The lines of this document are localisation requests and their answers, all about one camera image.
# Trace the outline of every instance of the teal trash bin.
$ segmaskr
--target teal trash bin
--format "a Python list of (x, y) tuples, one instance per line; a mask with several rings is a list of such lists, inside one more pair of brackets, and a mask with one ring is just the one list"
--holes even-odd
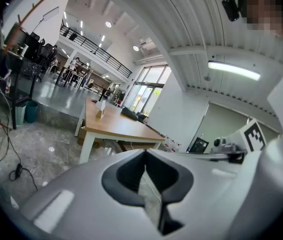
[(26, 103), (16, 107), (16, 124), (17, 126), (23, 125), (26, 113)]
[(26, 109), (26, 121), (28, 123), (33, 123), (37, 117), (38, 103), (31, 100), (27, 103)]

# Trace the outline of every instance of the ceiling light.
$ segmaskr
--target ceiling light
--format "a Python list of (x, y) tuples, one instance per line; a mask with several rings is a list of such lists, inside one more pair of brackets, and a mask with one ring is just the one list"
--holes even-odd
[(235, 74), (242, 75), (244, 77), (253, 79), (255, 81), (258, 81), (260, 78), (260, 74), (248, 69), (243, 69), (242, 67), (238, 67), (235, 65), (230, 65), (222, 62), (215, 62), (215, 61), (209, 61), (208, 67), (213, 70), (223, 70)]

